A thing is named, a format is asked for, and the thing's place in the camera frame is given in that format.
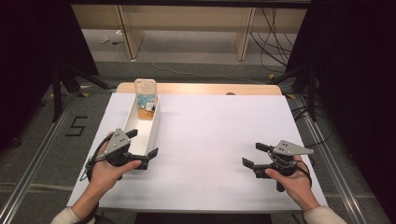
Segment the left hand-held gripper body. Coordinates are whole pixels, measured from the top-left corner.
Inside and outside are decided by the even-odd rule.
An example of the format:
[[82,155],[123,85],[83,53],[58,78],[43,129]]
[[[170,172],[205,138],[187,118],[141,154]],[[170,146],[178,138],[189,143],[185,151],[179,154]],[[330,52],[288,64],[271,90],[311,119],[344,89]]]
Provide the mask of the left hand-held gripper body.
[[135,155],[129,151],[131,141],[122,129],[117,129],[111,136],[106,150],[105,158],[113,166],[121,167],[130,161],[142,161],[137,167],[137,170],[147,170],[149,166],[149,157],[142,155]]

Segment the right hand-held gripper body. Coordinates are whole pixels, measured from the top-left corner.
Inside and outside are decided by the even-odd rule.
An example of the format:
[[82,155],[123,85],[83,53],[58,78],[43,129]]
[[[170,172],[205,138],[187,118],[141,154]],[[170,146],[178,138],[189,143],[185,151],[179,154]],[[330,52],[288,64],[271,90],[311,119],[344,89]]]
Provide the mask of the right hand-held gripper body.
[[[301,168],[296,164],[294,160],[295,156],[310,155],[314,151],[306,147],[301,147],[286,140],[281,140],[273,149],[272,152],[265,152],[272,160],[270,164],[255,164],[253,169],[254,174],[257,178],[269,178],[265,173],[267,169],[273,169],[278,171],[283,176],[293,175],[297,170]],[[305,173],[312,184],[312,178],[309,171]]]

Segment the white plastic bin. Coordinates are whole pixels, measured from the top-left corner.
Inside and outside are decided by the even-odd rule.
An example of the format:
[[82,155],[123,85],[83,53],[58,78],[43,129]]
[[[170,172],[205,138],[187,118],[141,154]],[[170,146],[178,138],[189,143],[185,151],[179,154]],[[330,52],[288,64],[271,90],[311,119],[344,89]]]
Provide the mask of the white plastic bin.
[[123,130],[127,133],[137,130],[137,136],[131,138],[129,152],[135,155],[147,155],[155,148],[157,130],[161,119],[160,99],[156,103],[143,106],[136,96]]

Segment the person's left hand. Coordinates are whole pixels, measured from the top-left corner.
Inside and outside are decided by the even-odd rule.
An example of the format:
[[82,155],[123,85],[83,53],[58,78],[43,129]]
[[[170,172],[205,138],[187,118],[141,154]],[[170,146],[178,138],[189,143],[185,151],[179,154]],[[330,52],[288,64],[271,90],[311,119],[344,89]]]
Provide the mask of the person's left hand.
[[92,178],[88,185],[91,191],[106,192],[112,189],[119,178],[137,168],[142,161],[130,161],[121,167],[113,166],[108,161],[97,162],[92,169]]

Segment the person's right hand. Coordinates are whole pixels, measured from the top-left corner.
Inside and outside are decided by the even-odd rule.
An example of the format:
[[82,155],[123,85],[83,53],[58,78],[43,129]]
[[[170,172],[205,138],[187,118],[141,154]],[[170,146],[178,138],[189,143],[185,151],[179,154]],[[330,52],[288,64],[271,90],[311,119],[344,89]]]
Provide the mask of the person's right hand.
[[297,170],[293,175],[283,176],[273,169],[267,169],[265,173],[278,181],[295,202],[300,200],[311,200],[313,198],[316,199],[311,189],[310,180],[305,174],[308,172],[308,168],[302,162],[302,158],[300,156],[295,156],[294,160],[301,170]]

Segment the white table cover sheet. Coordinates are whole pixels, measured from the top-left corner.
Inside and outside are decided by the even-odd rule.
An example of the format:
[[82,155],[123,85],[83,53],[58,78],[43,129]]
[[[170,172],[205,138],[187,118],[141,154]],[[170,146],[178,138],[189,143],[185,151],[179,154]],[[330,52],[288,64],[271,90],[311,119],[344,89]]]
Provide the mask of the white table cover sheet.
[[282,95],[163,94],[147,170],[123,176],[101,200],[109,209],[161,213],[274,213],[297,210],[272,179],[243,159],[268,164],[256,143],[302,139]]

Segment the black metal stand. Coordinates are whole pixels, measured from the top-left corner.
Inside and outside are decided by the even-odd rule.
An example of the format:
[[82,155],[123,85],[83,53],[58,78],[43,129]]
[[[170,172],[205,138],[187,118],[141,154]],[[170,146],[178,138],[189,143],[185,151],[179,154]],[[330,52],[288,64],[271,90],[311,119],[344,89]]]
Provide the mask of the black metal stand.
[[54,102],[53,122],[56,122],[63,113],[61,86],[65,86],[68,93],[78,93],[81,90],[81,86],[77,81],[77,77],[82,77],[83,79],[88,80],[92,84],[104,90],[115,89],[115,86],[109,85],[99,78],[85,73],[71,65],[54,65],[52,71],[52,93]]
[[282,76],[276,77],[269,82],[269,85],[277,85],[288,78],[294,77],[291,89],[294,93],[307,90],[306,113],[314,122],[317,121],[315,115],[315,92],[317,87],[316,72],[312,67],[297,66],[285,72]]

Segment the dark curtain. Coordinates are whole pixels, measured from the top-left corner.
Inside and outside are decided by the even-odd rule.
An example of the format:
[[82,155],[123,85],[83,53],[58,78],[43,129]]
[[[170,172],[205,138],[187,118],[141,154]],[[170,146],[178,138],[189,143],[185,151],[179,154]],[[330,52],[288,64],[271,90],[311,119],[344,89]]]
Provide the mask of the dark curtain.
[[314,72],[347,149],[396,224],[396,0],[310,0],[288,67]]
[[0,151],[11,144],[52,83],[98,70],[64,0],[0,0]]

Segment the beige wooden shelf unit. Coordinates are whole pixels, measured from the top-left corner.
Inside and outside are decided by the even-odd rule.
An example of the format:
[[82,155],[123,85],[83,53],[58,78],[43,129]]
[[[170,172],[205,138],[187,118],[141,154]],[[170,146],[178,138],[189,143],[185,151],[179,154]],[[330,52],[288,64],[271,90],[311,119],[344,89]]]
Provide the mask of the beige wooden shelf unit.
[[72,9],[82,29],[122,31],[130,59],[137,57],[146,31],[201,31],[232,33],[240,61],[245,59],[250,33],[273,30],[278,34],[297,34],[306,13],[304,9],[280,7],[74,4]]

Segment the aluminium floor rail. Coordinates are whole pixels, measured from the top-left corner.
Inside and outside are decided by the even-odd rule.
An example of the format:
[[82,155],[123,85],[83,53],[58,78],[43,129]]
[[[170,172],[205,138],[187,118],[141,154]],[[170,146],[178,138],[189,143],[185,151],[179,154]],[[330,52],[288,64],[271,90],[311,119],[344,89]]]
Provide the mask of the aluminium floor rail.
[[348,223],[375,222],[376,214],[371,211],[377,208],[376,197],[349,155],[326,109],[317,106],[317,121],[314,122],[304,112],[307,108],[304,94],[297,94],[291,103],[304,145],[315,150],[314,170],[330,208]]
[[50,124],[46,135],[37,148],[35,155],[30,160],[21,179],[16,183],[4,206],[0,209],[0,224],[10,224],[14,218],[43,160],[46,158],[60,127],[63,125],[64,118],[67,116],[70,106],[75,102],[77,97],[78,95],[76,93],[69,93],[65,97],[64,104],[61,105],[60,114]]

